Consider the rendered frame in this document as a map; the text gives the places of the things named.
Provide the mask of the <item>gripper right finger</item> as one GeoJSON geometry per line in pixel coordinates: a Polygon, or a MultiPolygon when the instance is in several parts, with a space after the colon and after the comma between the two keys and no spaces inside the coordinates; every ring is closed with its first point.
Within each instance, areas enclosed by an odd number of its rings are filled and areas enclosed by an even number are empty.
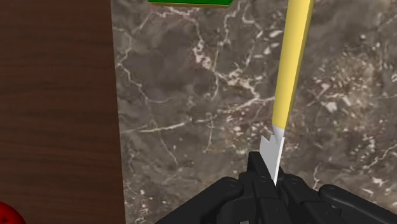
{"type": "Polygon", "coordinates": [[[276,187],[294,224],[397,224],[397,214],[336,185],[314,190],[279,169],[276,187]]]}

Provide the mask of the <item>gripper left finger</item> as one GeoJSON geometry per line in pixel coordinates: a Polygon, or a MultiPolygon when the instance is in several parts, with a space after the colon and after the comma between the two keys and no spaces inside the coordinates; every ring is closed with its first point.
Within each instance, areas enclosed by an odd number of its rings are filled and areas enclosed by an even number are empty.
{"type": "Polygon", "coordinates": [[[278,224],[281,199],[257,151],[248,155],[247,171],[224,177],[155,224],[278,224]]]}

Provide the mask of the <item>yellow handled knife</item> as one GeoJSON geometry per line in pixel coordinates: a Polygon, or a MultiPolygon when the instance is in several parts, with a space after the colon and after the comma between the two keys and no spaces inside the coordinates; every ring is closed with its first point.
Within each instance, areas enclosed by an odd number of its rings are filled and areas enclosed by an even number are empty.
{"type": "Polygon", "coordinates": [[[295,100],[302,59],[316,0],[288,0],[281,56],[272,112],[273,134],[260,141],[260,155],[270,177],[277,183],[284,134],[295,100]]]}

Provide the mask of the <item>green flat object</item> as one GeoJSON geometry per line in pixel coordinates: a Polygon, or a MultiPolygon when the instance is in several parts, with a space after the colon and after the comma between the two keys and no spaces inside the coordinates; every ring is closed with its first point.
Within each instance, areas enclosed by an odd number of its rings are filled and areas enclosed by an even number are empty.
{"type": "Polygon", "coordinates": [[[157,6],[228,8],[233,0],[147,0],[157,6]]]}

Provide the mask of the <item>red round object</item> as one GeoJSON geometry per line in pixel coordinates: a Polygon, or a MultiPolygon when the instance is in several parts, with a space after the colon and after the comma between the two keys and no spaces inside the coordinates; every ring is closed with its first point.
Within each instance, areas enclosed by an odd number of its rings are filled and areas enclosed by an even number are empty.
{"type": "Polygon", "coordinates": [[[0,202],[0,224],[26,224],[26,222],[17,210],[0,202]]]}

